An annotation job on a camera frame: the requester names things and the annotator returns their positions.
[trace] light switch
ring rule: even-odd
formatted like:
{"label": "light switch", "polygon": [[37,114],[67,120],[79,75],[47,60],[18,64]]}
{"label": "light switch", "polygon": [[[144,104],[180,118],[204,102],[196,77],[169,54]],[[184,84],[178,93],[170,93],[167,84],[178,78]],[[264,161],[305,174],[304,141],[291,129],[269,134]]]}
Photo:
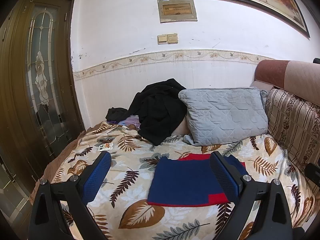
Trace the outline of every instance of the light switch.
{"label": "light switch", "polygon": [[168,44],[177,44],[178,43],[178,34],[177,33],[168,34],[167,39],[168,39]]}
{"label": "light switch", "polygon": [[158,35],[158,44],[164,44],[167,42],[167,34]]}

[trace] quilted pillowcase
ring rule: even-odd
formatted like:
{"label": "quilted pillowcase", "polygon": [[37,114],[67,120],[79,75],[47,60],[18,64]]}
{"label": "quilted pillowcase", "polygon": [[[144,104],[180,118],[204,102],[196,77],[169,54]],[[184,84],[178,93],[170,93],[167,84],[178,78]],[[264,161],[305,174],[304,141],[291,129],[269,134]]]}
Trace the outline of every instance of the quilted pillowcase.
{"label": "quilted pillowcase", "polygon": [[185,135],[184,140],[194,146],[209,146],[267,133],[268,118],[262,104],[266,95],[257,88],[180,91],[192,135]]}

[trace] floral bedspread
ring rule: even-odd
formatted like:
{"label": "floral bedspread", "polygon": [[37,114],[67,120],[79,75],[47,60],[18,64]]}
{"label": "floral bedspread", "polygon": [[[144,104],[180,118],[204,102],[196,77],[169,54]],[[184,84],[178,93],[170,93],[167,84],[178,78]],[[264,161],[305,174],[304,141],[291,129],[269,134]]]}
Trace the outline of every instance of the floral bedspread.
{"label": "floral bedspread", "polygon": [[[245,162],[248,173],[256,181],[280,179],[294,227],[301,226],[315,207],[315,197],[305,178],[288,160],[287,151],[266,134],[237,143],[207,147],[188,145],[183,142],[182,136],[176,135],[155,147],[136,130],[102,122],[98,130],[87,133],[79,140],[77,148],[61,164],[52,182],[66,181],[73,174],[81,174],[100,154],[98,147],[106,142],[113,143],[113,149],[109,150],[112,166],[95,200],[87,207],[107,239],[211,240],[228,220],[233,203],[195,208],[148,205],[148,190],[162,156],[178,159],[190,153],[218,150],[222,155],[232,154]],[[259,203],[255,202],[240,240],[248,236]],[[67,203],[62,202],[62,207],[72,234],[82,239]]]}

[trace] pile of clothes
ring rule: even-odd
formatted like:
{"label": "pile of clothes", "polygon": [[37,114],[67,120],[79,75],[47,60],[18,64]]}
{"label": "pile of clothes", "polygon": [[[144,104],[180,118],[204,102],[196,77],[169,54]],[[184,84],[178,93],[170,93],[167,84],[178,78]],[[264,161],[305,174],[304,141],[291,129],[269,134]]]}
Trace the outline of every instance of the pile of clothes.
{"label": "pile of clothes", "polygon": [[138,133],[158,146],[171,136],[186,116],[187,107],[178,98],[179,92],[184,89],[173,78],[148,85],[135,95],[128,110],[110,108],[106,119],[119,123],[132,115],[139,116]]}

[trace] floral wallpaper border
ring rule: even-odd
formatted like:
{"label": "floral wallpaper border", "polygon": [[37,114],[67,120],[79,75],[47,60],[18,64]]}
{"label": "floral wallpaper border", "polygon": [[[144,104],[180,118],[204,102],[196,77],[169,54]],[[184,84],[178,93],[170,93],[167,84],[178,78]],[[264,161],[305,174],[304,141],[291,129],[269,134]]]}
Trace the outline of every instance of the floral wallpaper border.
{"label": "floral wallpaper border", "polygon": [[264,59],[272,59],[256,54],[216,49],[182,49],[160,52],[151,52],[131,57],[124,57],[109,62],[105,62],[81,71],[73,73],[74,80],[91,77],[99,73],[113,71],[116,69],[149,65],[157,62],[177,62],[189,60],[218,60],[244,62],[248,64],[258,64]]}

